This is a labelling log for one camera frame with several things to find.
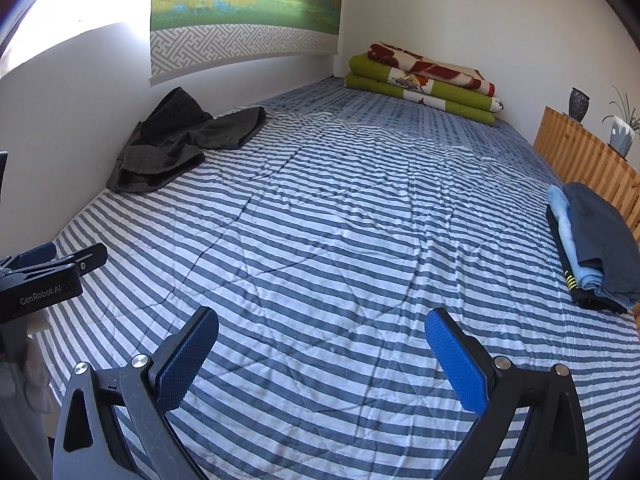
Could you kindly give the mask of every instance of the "striped quilt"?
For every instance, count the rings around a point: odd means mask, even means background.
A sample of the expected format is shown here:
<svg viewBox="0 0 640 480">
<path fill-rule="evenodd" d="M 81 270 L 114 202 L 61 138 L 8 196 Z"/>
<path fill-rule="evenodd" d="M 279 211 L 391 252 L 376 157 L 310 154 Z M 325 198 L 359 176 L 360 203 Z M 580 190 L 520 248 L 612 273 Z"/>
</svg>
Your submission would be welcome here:
<svg viewBox="0 0 640 480">
<path fill-rule="evenodd" d="M 147 196 L 105 191 L 57 238 L 110 252 L 37 336 L 58 399 L 77 362 L 122 366 L 210 306 L 220 338 L 169 419 L 211 478 L 431 479 L 474 421 L 424 339 L 444 306 L 491 354 L 571 368 L 605 479 L 640 427 L 640 344 L 631 315 L 570 303 L 545 221 L 557 180 L 532 148 L 341 80 L 263 104 L 242 150 Z"/>
</svg>

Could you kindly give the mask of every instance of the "bed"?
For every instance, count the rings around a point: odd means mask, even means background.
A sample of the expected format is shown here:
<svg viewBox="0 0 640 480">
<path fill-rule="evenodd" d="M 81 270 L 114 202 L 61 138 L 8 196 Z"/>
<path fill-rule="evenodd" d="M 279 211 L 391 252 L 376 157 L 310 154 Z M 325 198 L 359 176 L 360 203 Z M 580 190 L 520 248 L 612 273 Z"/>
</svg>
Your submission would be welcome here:
<svg viewBox="0 0 640 480">
<path fill-rule="evenodd" d="M 571 368 L 606 478 L 640 428 L 640 342 L 631 314 L 570 303 L 544 160 L 504 122 L 336 78 L 263 105 L 242 150 L 147 196 L 105 191 L 57 238 L 110 252 L 37 336 L 58 400 L 77 362 L 122 366 L 210 306 L 220 337 L 169 419 L 212 478 L 434 478 L 474 421 L 424 339 L 444 306 L 491 354 Z"/>
</svg>

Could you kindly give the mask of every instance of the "white flower pot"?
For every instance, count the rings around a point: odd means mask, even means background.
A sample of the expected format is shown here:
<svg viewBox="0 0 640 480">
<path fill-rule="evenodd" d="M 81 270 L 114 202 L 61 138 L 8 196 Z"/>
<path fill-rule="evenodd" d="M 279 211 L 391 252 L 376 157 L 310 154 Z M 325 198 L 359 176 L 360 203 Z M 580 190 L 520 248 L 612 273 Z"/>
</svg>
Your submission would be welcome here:
<svg viewBox="0 0 640 480">
<path fill-rule="evenodd" d="M 626 157 L 636 138 L 636 132 L 618 116 L 613 117 L 613 127 L 609 145 L 620 155 Z"/>
</svg>

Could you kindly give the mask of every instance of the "wooden headboard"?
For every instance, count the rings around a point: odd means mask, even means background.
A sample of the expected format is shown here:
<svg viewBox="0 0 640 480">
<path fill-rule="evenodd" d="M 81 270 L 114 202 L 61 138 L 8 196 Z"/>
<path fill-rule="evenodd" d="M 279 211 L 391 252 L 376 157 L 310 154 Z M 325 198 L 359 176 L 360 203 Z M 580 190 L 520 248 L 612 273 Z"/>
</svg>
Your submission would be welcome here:
<svg viewBox="0 0 640 480">
<path fill-rule="evenodd" d="M 546 108 L 534 143 L 563 182 L 581 182 L 612 204 L 640 243 L 640 175 L 571 117 Z M 640 332 L 640 305 L 634 309 Z"/>
</svg>

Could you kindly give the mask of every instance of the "stack of folded blankets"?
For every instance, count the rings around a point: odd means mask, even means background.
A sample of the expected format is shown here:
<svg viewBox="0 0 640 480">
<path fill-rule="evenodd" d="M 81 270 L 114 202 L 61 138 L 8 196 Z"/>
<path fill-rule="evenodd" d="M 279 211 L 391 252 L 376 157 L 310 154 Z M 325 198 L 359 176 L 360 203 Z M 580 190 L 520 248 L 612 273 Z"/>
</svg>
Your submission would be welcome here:
<svg viewBox="0 0 640 480">
<path fill-rule="evenodd" d="M 503 110 L 495 86 L 478 70 L 439 63 L 386 43 L 351 59 L 347 88 L 366 90 L 437 108 L 493 126 Z"/>
<path fill-rule="evenodd" d="M 572 301 L 624 314 L 640 302 L 640 251 L 617 209 L 584 184 L 551 186 L 546 220 Z"/>
</svg>

